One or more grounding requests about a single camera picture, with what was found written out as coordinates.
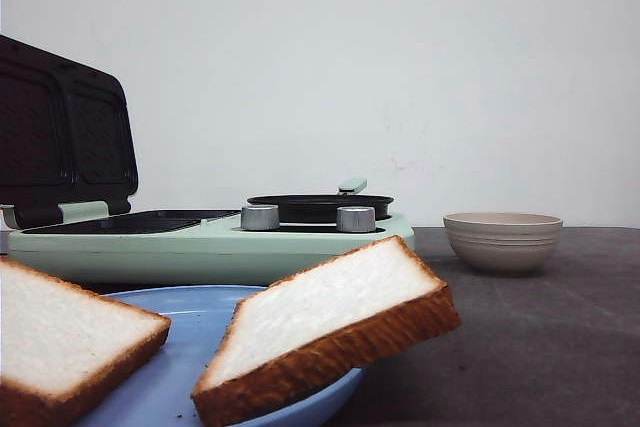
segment pan handle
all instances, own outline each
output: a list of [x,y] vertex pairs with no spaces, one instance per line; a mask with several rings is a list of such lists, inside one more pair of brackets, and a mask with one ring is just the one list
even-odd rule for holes
[[344,181],[338,186],[338,195],[353,195],[360,192],[367,186],[367,179],[364,177],[353,177]]

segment sandwich maker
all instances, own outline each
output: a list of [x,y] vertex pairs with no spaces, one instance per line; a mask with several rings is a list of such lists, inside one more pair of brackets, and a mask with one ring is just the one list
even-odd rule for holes
[[393,198],[365,186],[130,213],[138,173],[120,82],[0,36],[0,207],[18,229],[8,255],[26,265],[74,282],[266,285],[389,235],[413,249]]

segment blue plate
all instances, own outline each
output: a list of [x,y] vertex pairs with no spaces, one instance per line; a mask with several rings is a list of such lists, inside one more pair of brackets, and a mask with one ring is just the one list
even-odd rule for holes
[[[109,297],[171,317],[160,351],[75,427],[201,426],[189,395],[211,360],[238,299],[262,287],[205,285],[166,287]],[[362,380],[352,369],[320,392],[237,427],[318,427],[351,396]]]

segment ceramic bowl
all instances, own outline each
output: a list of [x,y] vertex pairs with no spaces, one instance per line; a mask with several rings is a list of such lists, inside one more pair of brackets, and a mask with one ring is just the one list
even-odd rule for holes
[[467,212],[444,217],[453,251],[484,271],[524,274],[549,256],[562,230],[557,217],[509,212]]

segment bread slice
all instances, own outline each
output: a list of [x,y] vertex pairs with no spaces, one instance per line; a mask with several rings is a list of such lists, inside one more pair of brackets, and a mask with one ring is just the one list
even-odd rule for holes
[[143,365],[171,320],[0,259],[0,425],[65,426]]
[[447,284],[388,237],[239,301],[191,397],[209,427],[244,421],[459,322]]

